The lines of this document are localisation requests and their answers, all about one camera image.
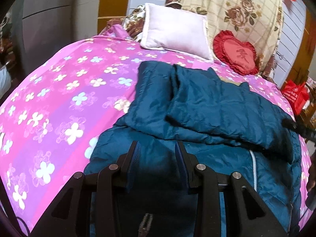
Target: metal rivet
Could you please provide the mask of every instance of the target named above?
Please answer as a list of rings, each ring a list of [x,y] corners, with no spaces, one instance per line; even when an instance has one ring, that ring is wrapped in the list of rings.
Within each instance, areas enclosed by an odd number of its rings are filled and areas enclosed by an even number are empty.
[[[119,166],[117,164],[111,164],[109,165],[109,169],[110,170],[117,170],[119,168]]]
[[[80,177],[82,177],[82,173],[81,172],[74,173],[74,178],[78,179]]]
[[[204,169],[206,169],[206,166],[204,164],[197,164],[197,169],[204,170]]]
[[[241,178],[241,174],[239,172],[234,172],[233,173],[233,177],[236,179],[240,179]]]

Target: chinese character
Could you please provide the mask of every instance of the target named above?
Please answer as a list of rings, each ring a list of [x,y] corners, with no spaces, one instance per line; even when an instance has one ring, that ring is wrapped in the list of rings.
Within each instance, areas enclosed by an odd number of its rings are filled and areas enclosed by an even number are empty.
[[[240,53],[240,55],[237,55],[237,58],[242,58],[244,59],[247,63],[249,63],[246,59],[246,51],[244,49],[239,49],[239,50],[236,50],[236,52]]]

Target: bed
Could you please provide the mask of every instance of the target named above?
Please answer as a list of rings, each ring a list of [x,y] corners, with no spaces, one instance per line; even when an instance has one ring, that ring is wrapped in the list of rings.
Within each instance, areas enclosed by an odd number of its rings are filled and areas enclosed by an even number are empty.
[[[293,117],[278,87],[260,76],[241,76],[226,64],[205,62],[189,55],[145,50],[115,25],[72,43],[32,72],[0,107],[0,175],[17,217],[32,230],[68,179],[83,169],[99,135],[128,112],[135,97],[137,70],[142,61],[206,70],[224,81],[248,82],[258,93]],[[301,215],[311,165],[304,140]],[[309,219],[308,211],[300,221]]]

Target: white pillow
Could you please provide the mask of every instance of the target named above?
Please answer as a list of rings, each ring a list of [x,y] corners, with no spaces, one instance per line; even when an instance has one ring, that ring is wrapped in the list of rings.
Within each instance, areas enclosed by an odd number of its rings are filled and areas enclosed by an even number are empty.
[[[207,16],[146,3],[141,47],[170,50],[213,61],[207,34]]]

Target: wooden door frame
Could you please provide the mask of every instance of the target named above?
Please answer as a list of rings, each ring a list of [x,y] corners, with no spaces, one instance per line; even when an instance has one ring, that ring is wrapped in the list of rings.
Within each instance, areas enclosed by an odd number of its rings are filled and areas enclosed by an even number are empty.
[[[105,28],[110,19],[126,16],[129,0],[100,0],[98,13],[98,33]]]

